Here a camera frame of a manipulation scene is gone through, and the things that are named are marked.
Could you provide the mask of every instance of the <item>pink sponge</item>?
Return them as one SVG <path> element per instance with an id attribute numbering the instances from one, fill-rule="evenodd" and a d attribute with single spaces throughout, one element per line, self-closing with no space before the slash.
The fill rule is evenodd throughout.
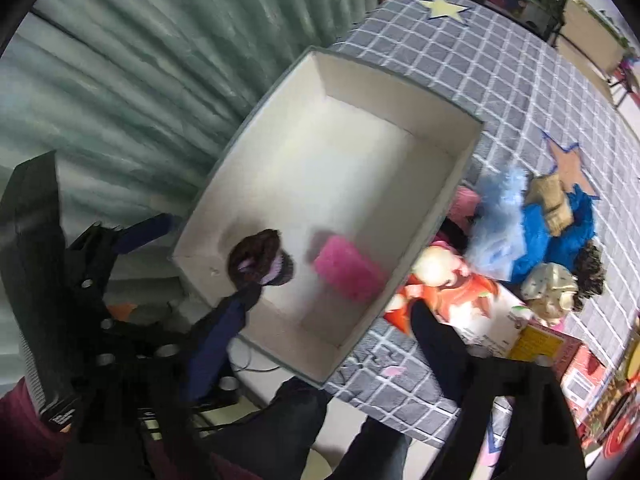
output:
<path id="1" fill-rule="evenodd" d="M 318 257 L 314 269 L 342 295 L 358 303 L 368 303 L 384 288 L 386 274 L 362 256 L 354 245 L 340 235 L 331 236 Z"/>

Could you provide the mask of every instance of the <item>yellow star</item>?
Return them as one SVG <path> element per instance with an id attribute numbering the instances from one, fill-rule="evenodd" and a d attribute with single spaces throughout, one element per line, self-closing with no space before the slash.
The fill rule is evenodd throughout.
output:
<path id="1" fill-rule="evenodd" d="M 464 23 L 464 21 L 462 20 L 462 18 L 460 18 L 460 15 L 458 13 L 462 12 L 463 10 L 467 10 L 471 8 L 471 7 L 464 7 L 462 5 L 450 4 L 446 0 L 433 0 L 431 2 L 429 0 L 416 0 L 416 1 L 419 4 L 421 4 L 423 7 L 427 7 L 428 9 L 431 9 L 431 15 L 429 16 L 429 19 L 442 18 L 444 16 L 449 16 L 450 18 L 453 18 L 454 20 L 460 23 Z"/>

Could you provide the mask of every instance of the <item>table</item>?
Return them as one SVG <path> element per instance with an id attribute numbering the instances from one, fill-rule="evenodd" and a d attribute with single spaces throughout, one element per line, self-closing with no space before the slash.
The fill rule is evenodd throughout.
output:
<path id="1" fill-rule="evenodd" d="M 408 76 L 482 118 L 485 130 L 465 179 L 471 187 L 511 163 L 548 173 L 553 163 L 542 130 L 564 147 L 580 142 L 586 172 L 602 197 L 594 212 L 607 285 L 565 327 L 611 370 L 640 297 L 638 142 L 592 83 L 548 44 L 469 0 L 448 1 L 472 8 L 460 14 L 466 25 L 428 20 L 429 11 L 414 0 L 387 0 L 332 48 Z M 386 378 L 381 372 L 391 364 L 406 371 Z M 456 416 L 415 341 L 382 318 L 325 388 L 435 447 L 442 446 Z M 508 403 L 497 399 L 496 444 L 508 419 Z"/>

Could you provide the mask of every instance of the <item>blue fabric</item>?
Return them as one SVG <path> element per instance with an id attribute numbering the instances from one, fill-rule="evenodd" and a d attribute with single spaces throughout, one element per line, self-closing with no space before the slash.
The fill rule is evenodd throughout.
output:
<path id="1" fill-rule="evenodd" d="M 478 184 L 481 217 L 471 229 L 465 254 L 475 272 L 508 280 L 514 261 L 525 254 L 522 192 L 526 187 L 524 172 L 515 166 Z"/>
<path id="2" fill-rule="evenodd" d="M 512 283 L 523 282 L 533 267 L 542 262 L 551 239 L 540 204 L 529 204 L 522 213 L 522 227 L 527 253 L 513 263 Z"/>
<path id="3" fill-rule="evenodd" d="M 196 402 L 210 392 L 226 359 L 226 347 L 244 328 L 245 322 L 244 305 L 233 299 L 187 363 L 186 382 L 182 386 L 184 400 Z"/>
<path id="4" fill-rule="evenodd" d="M 595 236 L 593 224 L 593 200 L 580 186 L 568 193 L 569 204 L 574 212 L 574 223 L 562 231 L 562 235 L 552 238 L 546 250 L 545 261 L 560 264 L 574 272 L 575 257 L 588 240 Z"/>

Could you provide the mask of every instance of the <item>brown star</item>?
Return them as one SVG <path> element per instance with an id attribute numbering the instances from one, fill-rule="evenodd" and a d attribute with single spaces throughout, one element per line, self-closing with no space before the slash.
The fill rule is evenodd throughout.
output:
<path id="1" fill-rule="evenodd" d="M 556 160 L 556 173 L 560 177 L 562 189 L 565 193 L 574 192 L 574 185 L 580 186 L 589 196 L 597 196 L 598 193 L 587 180 L 582 170 L 582 159 L 580 158 L 580 147 L 572 144 L 567 150 L 555 142 L 551 137 L 546 137 L 549 151 Z"/>

